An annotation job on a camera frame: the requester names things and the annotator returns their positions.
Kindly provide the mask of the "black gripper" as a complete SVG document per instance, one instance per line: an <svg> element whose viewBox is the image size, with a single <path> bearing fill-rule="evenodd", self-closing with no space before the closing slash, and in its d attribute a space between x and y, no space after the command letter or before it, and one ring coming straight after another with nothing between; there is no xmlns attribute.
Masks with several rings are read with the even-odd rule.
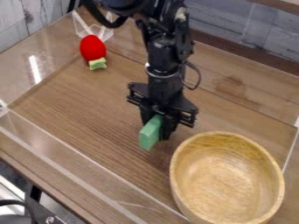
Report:
<svg viewBox="0 0 299 224"><path fill-rule="evenodd" d="M193 127L199 108L184 96L182 90L188 87L184 83L185 69L173 73L156 73L146 70L148 82L130 82L126 101L140 108L142 124L146 124L154 115L162 118L160 140L168 140L176 131L177 124Z"/></svg>

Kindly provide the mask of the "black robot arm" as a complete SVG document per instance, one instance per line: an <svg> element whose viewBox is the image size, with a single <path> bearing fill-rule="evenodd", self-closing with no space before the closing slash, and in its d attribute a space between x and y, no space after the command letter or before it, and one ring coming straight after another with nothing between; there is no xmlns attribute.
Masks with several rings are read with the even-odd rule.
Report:
<svg viewBox="0 0 299 224"><path fill-rule="evenodd" d="M81 0L92 17L116 29L132 18L142 35L148 54L146 83L128 84L126 100L140 109L141 121L161 117L158 138L166 140L182 124L191 127L199 113L182 90L185 68L193 54L189 13L184 0Z"/></svg>

